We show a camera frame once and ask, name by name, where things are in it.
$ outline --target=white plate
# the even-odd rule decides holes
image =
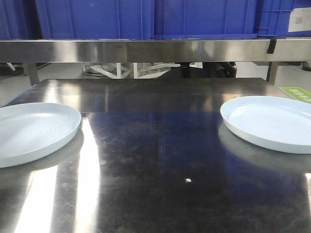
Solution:
[[[311,153],[311,104],[248,96],[227,101],[220,112],[225,125],[250,143],[287,153]]]
[[[26,103],[0,108],[0,167],[49,155],[77,133],[81,114],[57,103]]]

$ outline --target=blue plastic crate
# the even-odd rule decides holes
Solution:
[[[34,0],[0,0],[0,39],[41,37]]]
[[[254,38],[256,0],[155,0],[155,38]]]
[[[153,37],[154,0],[36,0],[46,39]]]
[[[306,7],[310,0],[257,0],[255,31],[258,36],[311,36],[311,31],[289,32],[292,11]]]

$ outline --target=green sign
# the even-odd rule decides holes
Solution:
[[[311,103],[311,93],[301,87],[280,87],[280,89],[295,100]]]

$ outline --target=reflective surface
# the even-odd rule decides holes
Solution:
[[[17,40],[0,41],[0,62],[310,61],[310,38],[271,40]]]
[[[43,81],[10,104],[75,107],[84,140],[0,169],[0,232],[310,232],[309,156],[223,126],[247,95],[285,97],[262,79]]]

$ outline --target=metal shelf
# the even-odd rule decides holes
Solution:
[[[272,54],[268,48],[275,43]],[[0,62],[308,61],[311,38],[278,40],[16,40],[0,41]]]

